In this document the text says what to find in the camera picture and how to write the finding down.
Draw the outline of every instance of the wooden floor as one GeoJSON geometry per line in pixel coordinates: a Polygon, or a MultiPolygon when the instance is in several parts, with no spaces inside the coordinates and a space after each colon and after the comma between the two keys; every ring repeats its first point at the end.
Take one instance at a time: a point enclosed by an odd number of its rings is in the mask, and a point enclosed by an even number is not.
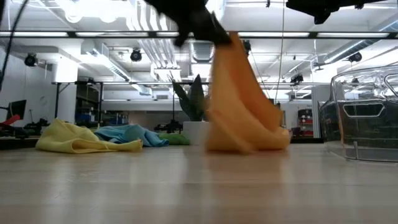
{"type": "Polygon", "coordinates": [[[398,167],[323,145],[256,156],[0,151],[0,223],[397,224],[398,167]]]}

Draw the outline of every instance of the yellow cloth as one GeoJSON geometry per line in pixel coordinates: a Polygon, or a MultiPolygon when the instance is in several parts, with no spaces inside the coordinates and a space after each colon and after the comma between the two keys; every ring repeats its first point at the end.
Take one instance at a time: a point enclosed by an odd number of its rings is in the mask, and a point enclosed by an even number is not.
{"type": "Polygon", "coordinates": [[[125,144],[100,141],[88,128],[55,119],[36,143],[36,149],[51,152],[83,154],[91,152],[141,152],[142,141],[125,144]]]}
{"type": "Polygon", "coordinates": [[[208,109],[208,150],[240,151],[285,149],[289,132],[280,127],[283,112],[264,95],[237,33],[233,44],[216,48],[208,109]]]}

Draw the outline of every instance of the white planter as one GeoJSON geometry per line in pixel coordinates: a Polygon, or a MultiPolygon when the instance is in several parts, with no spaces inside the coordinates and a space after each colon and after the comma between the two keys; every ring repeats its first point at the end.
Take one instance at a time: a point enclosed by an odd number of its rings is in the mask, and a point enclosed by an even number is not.
{"type": "Polygon", "coordinates": [[[182,134],[189,139],[191,146],[202,146],[206,143],[208,130],[207,121],[186,121],[182,134]]]}

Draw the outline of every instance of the green cloth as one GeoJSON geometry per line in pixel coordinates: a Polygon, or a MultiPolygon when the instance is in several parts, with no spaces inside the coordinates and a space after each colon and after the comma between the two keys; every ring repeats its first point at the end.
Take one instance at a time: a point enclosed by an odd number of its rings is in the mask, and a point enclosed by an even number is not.
{"type": "Polygon", "coordinates": [[[170,146],[189,146],[190,142],[182,134],[159,134],[160,140],[169,140],[170,146]]]}

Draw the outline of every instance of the clear plastic bin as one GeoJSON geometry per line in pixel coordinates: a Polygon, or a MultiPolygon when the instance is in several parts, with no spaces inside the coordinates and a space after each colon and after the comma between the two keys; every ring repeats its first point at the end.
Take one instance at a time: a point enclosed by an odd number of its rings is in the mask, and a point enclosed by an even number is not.
{"type": "Polygon", "coordinates": [[[348,159],[398,161],[398,66],[343,73],[320,108],[327,148],[348,159]]]}

